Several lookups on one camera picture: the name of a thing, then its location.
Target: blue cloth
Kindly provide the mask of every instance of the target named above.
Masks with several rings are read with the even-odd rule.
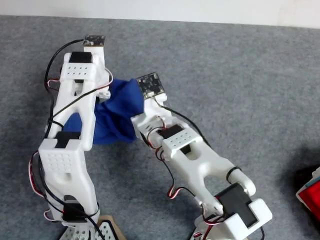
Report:
[[[111,98],[97,103],[94,108],[95,129],[93,144],[111,144],[117,141],[131,143],[136,139],[131,117],[144,112],[144,97],[135,79],[114,79],[109,87]],[[79,113],[65,123],[63,131],[81,132]]]

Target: black rubber band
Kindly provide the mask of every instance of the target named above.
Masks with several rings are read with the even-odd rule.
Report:
[[[231,169],[228,171],[228,173],[226,174],[225,179],[227,180],[228,183],[231,184],[231,182],[229,181],[229,177],[230,177],[231,173],[232,173],[234,170],[237,170],[237,169],[239,169],[240,171],[242,171],[240,167],[234,166],[234,167],[231,168]]]

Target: floor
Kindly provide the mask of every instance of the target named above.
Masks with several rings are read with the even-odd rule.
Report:
[[[167,105],[190,117],[213,149],[254,181],[273,220],[266,240],[315,240],[295,198],[294,172],[320,163],[320,30],[253,25],[0,16],[1,237],[54,240],[59,223],[29,185],[28,161],[49,114],[43,77],[61,45],[106,35],[106,66],[118,79],[158,72]],[[75,45],[68,51],[80,50]],[[59,76],[63,56],[53,65]],[[101,213],[128,240],[184,240],[200,208],[141,141],[86,153]],[[177,182],[184,182],[175,174]],[[212,194],[227,186],[207,177]],[[251,239],[260,239],[256,232]]]

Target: white wall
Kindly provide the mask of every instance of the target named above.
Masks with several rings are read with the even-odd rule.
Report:
[[[320,28],[320,0],[0,0],[0,15]]]

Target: robotic arm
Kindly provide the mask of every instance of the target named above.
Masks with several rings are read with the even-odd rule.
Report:
[[[84,154],[93,144],[96,98],[110,97],[113,76],[104,59],[103,36],[87,36],[83,52],[64,56],[52,124],[38,149],[45,173],[43,197],[49,202],[53,220],[72,226],[73,239],[104,239],[102,229],[97,229],[100,209]],[[152,73],[137,82],[144,96],[144,113],[131,118],[135,134],[161,161],[177,169],[202,207],[194,222],[194,239],[242,240],[268,222],[272,213],[265,202],[250,198],[256,192],[253,182],[215,153],[201,133],[164,106],[167,95],[158,75]],[[81,132],[62,131],[73,113],[80,115]],[[208,175],[226,179],[230,187],[212,196],[204,182]],[[181,189],[174,191],[172,186],[168,197],[174,198]]]
[[[163,106],[167,96],[156,73],[137,79],[144,95],[144,113],[131,120],[136,136],[143,140],[160,159],[169,162],[183,176],[203,214],[195,220],[196,232],[202,239],[242,240],[266,222],[272,213],[262,199],[252,201],[256,187],[228,159],[219,156],[204,138],[181,119],[172,116],[172,109]],[[212,196],[205,186],[206,176],[227,180],[231,186]],[[173,186],[168,197],[173,193]],[[223,221],[208,221],[207,217]]]

